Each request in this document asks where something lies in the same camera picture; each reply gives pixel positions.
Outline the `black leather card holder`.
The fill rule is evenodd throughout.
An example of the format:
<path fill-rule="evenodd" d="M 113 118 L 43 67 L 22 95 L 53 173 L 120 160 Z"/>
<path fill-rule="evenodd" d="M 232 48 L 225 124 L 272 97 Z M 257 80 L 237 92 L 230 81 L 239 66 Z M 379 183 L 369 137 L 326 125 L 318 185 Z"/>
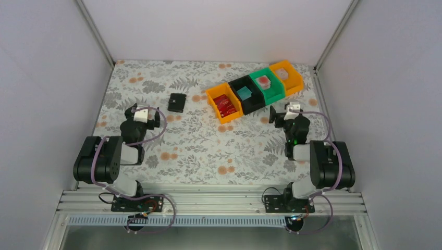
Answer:
<path fill-rule="evenodd" d="M 168 100 L 167 110 L 176 113 L 183 113 L 187 95 L 183 93 L 171 93 Z"/>

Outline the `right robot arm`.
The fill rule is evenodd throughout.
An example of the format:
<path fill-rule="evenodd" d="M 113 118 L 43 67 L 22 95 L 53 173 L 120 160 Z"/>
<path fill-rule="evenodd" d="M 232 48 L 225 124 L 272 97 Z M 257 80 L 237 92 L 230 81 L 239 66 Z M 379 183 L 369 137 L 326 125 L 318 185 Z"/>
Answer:
<path fill-rule="evenodd" d="M 285 156 L 289 161 L 305 161 L 310 165 L 310 179 L 290 182 L 277 195 L 262 194 L 267 213 L 310 214 L 315 211 L 314 198 L 325 192 L 351 188 L 355 171 L 345 142 L 307 140 L 310 131 L 308 112 L 299 104 L 289 103 L 285 112 L 269 109 L 269 122 L 285 133 Z"/>

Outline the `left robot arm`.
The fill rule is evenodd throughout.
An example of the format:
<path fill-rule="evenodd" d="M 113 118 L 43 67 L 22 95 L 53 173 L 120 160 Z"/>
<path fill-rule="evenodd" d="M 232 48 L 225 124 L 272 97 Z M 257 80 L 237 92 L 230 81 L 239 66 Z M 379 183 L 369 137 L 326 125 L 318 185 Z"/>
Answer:
<path fill-rule="evenodd" d="M 161 125 L 164 114 L 159 108 L 134 104 L 125 111 L 119 136 L 88 136 L 73 165 L 73 177 L 78 182 L 93 184 L 112 195 L 111 201 L 101 199 L 111 206 L 112 212 L 140 213 L 147 216 L 161 212 L 164 198 L 146 195 L 140 181 L 120 172 L 121 166 L 138 166 L 143 163 L 144 144 L 148 130 Z"/>

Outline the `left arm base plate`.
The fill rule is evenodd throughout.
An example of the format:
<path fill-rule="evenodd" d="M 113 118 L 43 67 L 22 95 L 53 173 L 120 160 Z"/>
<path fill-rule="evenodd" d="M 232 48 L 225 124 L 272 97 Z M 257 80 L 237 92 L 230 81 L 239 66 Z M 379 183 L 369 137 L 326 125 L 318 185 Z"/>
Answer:
<path fill-rule="evenodd" d="M 133 201 L 126 198 L 114 196 L 111 211 L 128 213 L 160 213 L 163 208 L 163 203 L 163 197 L 149 196 L 141 200 Z"/>

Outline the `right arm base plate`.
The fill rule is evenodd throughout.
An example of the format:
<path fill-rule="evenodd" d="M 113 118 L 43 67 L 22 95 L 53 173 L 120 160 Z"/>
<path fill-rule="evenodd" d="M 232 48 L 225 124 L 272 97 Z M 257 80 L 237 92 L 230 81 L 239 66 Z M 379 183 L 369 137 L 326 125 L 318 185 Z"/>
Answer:
<path fill-rule="evenodd" d="M 267 213 L 314 213 L 315 207 L 308 199 L 284 198 L 282 195 L 264 195 L 263 203 Z"/>

